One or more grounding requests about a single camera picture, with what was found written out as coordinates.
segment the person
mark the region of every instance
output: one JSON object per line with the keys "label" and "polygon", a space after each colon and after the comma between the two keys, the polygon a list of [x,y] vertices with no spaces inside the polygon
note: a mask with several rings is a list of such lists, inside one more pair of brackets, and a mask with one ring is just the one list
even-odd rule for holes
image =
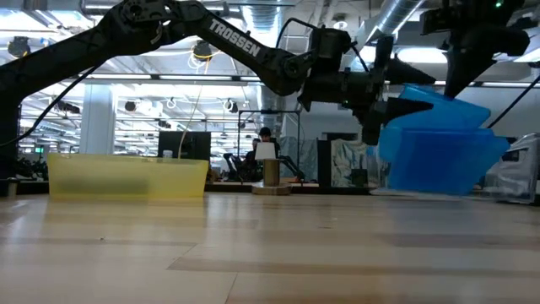
{"label": "person", "polygon": [[255,151],[257,150],[257,144],[260,143],[260,142],[261,142],[261,140],[259,138],[254,138],[253,139],[253,141],[251,142],[253,150],[247,152],[246,158],[244,160],[245,163],[250,164],[250,165],[253,165],[254,163],[256,163],[256,161],[255,161]]}
{"label": "person", "polygon": [[259,137],[261,138],[261,141],[263,143],[270,143],[270,139],[272,138],[272,131],[270,131],[269,127],[262,127],[259,131]]}
{"label": "person", "polygon": [[280,147],[278,141],[272,137],[272,131],[270,131],[270,128],[262,127],[259,131],[259,137],[263,143],[273,143],[273,146],[276,149],[276,157],[278,157]]}

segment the cable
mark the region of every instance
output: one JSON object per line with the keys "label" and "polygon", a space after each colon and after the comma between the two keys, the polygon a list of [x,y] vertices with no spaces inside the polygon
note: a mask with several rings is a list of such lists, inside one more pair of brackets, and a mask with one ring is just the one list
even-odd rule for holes
{"label": "cable", "polygon": [[[210,65],[210,58],[206,61],[206,67],[204,69],[204,73],[206,74],[208,71],[208,66]],[[197,101],[195,101],[195,105],[193,106],[192,114],[189,117],[189,121],[187,121],[186,127],[184,128],[184,132],[182,132],[182,138],[180,139],[180,146],[178,147],[178,159],[181,159],[182,156],[182,144],[184,144],[184,139],[186,138],[186,134],[189,129],[189,125],[192,124],[193,116],[195,116],[195,110],[197,109],[197,106],[199,104],[199,100],[201,99],[201,93],[203,92],[203,86],[201,85],[201,88],[199,89],[199,95],[197,96]]]}
{"label": "cable", "polygon": [[75,85],[77,85],[79,82],[83,81],[83,79],[85,79],[88,75],[92,74],[97,68],[99,68],[101,66],[101,64],[103,63],[100,63],[100,64],[97,64],[95,65],[93,68],[91,68],[90,70],[86,71],[84,74],[82,74],[81,76],[79,76],[77,79],[75,79],[75,81],[73,81],[62,93],[60,93],[59,96],[57,96],[57,98],[55,98],[51,104],[37,117],[37,119],[35,120],[34,122],[34,125],[28,129],[26,132],[24,132],[24,134],[16,137],[16,138],[13,138],[11,140],[9,140],[8,142],[6,143],[3,143],[3,144],[0,144],[0,148],[3,148],[7,145],[10,145],[10,144],[13,144],[13,143],[17,143],[18,141],[24,139],[24,138],[27,138],[29,137],[32,132],[35,131],[35,129],[40,125],[40,122],[43,120],[43,118],[45,118],[45,116],[49,113],[49,111],[51,111],[51,109],[57,105],[57,103],[59,101],[62,100],[62,98],[71,90],[75,87]]}
{"label": "cable", "polygon": [[538,81],[540,81],[540,76],[534,79],[534,81],[531,82],[531,84],[529,84],[529,86],[526,89],[524,89],[523,92],[521,92],[521,94],[517,96],[517,98],[514,101],[512,101],[512,103],[502,113],[500,113],[500,115],[497,118],[495,118],[495,120],[493,120],[489,124],[488,128],[493,127],[495,123],[499,122],[499,120],[501,120],[506,115],[506,113],[508,113],[521,100],[521,98],[525,96],[525,94],[527,94],[532,88],[534,88],[534,86],[538,83]]}
{"label": "cable", "polygon": [[356,56],[360,60],[360,63],[362,63],[362,67],[364,68],[364,71],[369,72],[370,70],[368,69],[368,66],[365,64],[364,59],[362,59],[362,57],[360,56],[360,52],[358,51],[356,46],[352,45],[351,48],[353,49],[353,52],[356,54]]}
{"label": "cable", "polygon": [[289,23],[291,23],[291,22],[293,22],[293,21],[296,22],[296,23],[298,23],[298,24],[302,24],[303,26],[312,28],[312,29],[314,29],[314,30],[317,29],[317,27],[314,26],[313,24],[309,24],[309,23],[307,23],[307,22],[305,22],[305,21],[302,21],[302,20],[300,20],[300,19],[297,19],[297,18],[289,18],[289,19],[287,19],[287,21],[285,21],[285,24],[283,25],[283,27],[282,27],[281,30],[279,31],[278,41],[276,41],[276,48],[279,47],[279,42],[281,42],[281,38],[282,38],[282,36],[284,35],[284,32],[285,32],[285,29],[287,28],[287,25],[289,25]]}

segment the black cable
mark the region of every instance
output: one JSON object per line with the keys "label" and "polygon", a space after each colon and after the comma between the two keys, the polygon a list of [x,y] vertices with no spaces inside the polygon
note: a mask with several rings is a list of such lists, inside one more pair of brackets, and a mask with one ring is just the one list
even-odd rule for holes
{"label": "black cable", "polygon": [[293,22],[293,21],[296,22],[296,23],[298,23],[298,24],[302,24],[303,26],[312,28],[312,29],[314,29],[314,30],[317,29],[317,27],[314,26],[313,24],[309,24],[309,23],[307,23],[307,22],[305,22],[305,21],[302,21],[302,20],[300,20],[300,19],[297,19],[297,18],[289,18],[289,19],[287,19],[287,21],[285,21],[285,24],[283,25],[283,27],[282,27],[281,30],[279,31],[278,41],[276,41],[276,48],[279,47],[279,42],[281,42],[281,38],[282,38],[283,35],[284,35],[284,32],[285,32],[285,29],[287,28],[287,25],[289,25],[289,23],[291,23],[291,22]]}
{"label": "black cable", "polygon": [[506,113],[508,113],[519,102],[519,100],[521,100],[521,98],[523,98],[523,96],[525,96],[525,94],[527,94],[538,83],[538,81],[540,81],[540,76],[534,79],[534,81],[531,82],[531,84],[529,84],[529,86],[524,89],[523,92],[521,92],[521,94],[517,96],[517,98],[512,101],[512,103],[502,113],[500,113],[497,118],[495,118],[494,121],[489,124],[488,128],[493,127],[495,123],[499,122],[499,120],[501,120],[506,115]]}
{"label": "black cable", "polygon": [[360,60],[360,63],[362,63],[362,67],[364,68],[364,71],[369,72],[370,70],[368,69],[367,64],[365,64],[364,59],[362,59],[362,57],[360,56],[360,52],[358,52],[358,49],[356,48],[356,46],[351,46],[351,47],[353,48],[354,53],[356,54],[356,56]]}
{"label": "black cable", "polygon": [[17,143],[18,141],[20,141],[21,139],[24,139],[24,138],[27,138],[29,137],[32,132],[35,131],[35,129],[40,125],[40,122],[43,120],[43,118],[45,118],[45,116],[49,113],[49,111],[51,111],[51,109],[57,105],[57,103],[62,100],[62,98],[71,90],[73,89],[73,87],[75,87],[75,85],[77,85],[79,82],[83,81],[83,79],[85,79],[88,75],[92,74],[97,68],[99,68],[101,66],[102,63],[94,66],[93,68],[91,68],[90,70],[86,71],[84,74],[82,74],[81,76],[79,76],[77,79],[75,79],[75,81],[73,81],[59,96],[57,96],[57,98],[55,98],[55,100],[53,102],[51,102],[51,104],[37,117],[37,119],[35,120],[34,122],[34,125],[28,129],[26,132],[24,132],[24,134],[16,137],[16,138],[13,138],[11,140],[9,140],[8,142],[6,143],[3,143],[3,144],[0,144],[0,148],[3,148],[7,145],[10,145],[10,144],[13,144],[13,143]]}

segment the black stand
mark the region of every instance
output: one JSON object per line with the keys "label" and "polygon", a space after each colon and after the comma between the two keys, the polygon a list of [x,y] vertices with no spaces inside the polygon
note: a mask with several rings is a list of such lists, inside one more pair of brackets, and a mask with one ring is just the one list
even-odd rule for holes
{"label": "black stand", "polygon": [[[19,102],[3,102],[0,111],[0,144],[17,137],[19,134]],[[0,197],[8,195],[8,178],[15,177],[14,162],[17,161],[17,143],[0,148]]]}

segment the metal frame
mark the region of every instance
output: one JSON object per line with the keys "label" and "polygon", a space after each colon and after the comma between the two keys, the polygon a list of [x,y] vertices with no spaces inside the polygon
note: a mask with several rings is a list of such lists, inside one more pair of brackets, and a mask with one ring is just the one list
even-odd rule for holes
{"label": "metal frame", "polygon": [[300,168],[300,111],[278,111],[278,110],[239,110],[238,111],[238,142],[236,143],[236,155],[240,157],[240,125],[242,124],[241,117],[243,113],[261,113],[265,115],[278,115],[282,113],[296,114],[298,117],[298,124],[296,125],[296,166]]}

